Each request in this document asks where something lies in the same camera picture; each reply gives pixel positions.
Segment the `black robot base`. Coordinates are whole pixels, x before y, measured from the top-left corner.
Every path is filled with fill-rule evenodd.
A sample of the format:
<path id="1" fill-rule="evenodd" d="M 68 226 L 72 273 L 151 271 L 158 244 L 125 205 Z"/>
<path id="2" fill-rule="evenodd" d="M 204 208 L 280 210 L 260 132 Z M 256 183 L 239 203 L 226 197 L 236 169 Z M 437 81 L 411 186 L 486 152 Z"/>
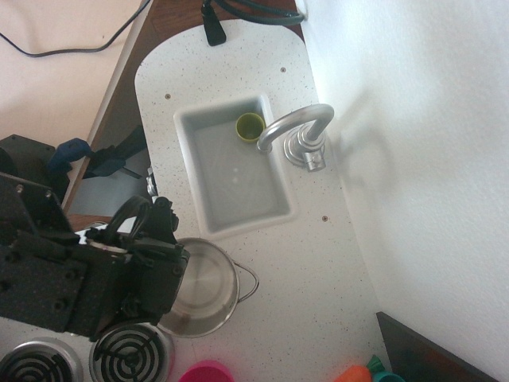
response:
<path id="1" fill-rule="evenodd" d="M 68 190 L 66 173 L 48 168 L 55 154 L 53 146 L 12 134 L 1 139 L 1 172 L 50 187 L 62 202 Z"/>

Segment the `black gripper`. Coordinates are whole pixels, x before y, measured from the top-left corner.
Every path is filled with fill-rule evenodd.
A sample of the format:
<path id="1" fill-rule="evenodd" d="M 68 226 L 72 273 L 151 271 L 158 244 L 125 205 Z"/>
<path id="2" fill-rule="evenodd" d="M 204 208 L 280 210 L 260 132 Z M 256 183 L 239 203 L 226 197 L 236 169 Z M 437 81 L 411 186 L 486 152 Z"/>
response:
<path id="1" fill-rule="evenodd" d="M 190 257 L 174 232 L 178 217 L 166 197 L 148 201 L 134 196 L 95 234 L 95 246 L 124 258 L 121 287 L 123 319 L 157 324 L 173 306 Z"/>

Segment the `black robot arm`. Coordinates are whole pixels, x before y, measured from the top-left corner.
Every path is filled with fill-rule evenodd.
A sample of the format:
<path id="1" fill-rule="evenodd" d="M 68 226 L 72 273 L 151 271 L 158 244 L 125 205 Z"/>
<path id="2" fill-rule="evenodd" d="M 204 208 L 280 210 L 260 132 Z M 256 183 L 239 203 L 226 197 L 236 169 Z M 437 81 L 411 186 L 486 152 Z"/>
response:
<path id="1" fill-rule="evenodd" d="M 73 232 L 54 192 L 1 176 L 1 315 L 97 340 L 131 323 L 157 324 L 190 258 L 171 202 L 132 197 L 105 228 Z"/>

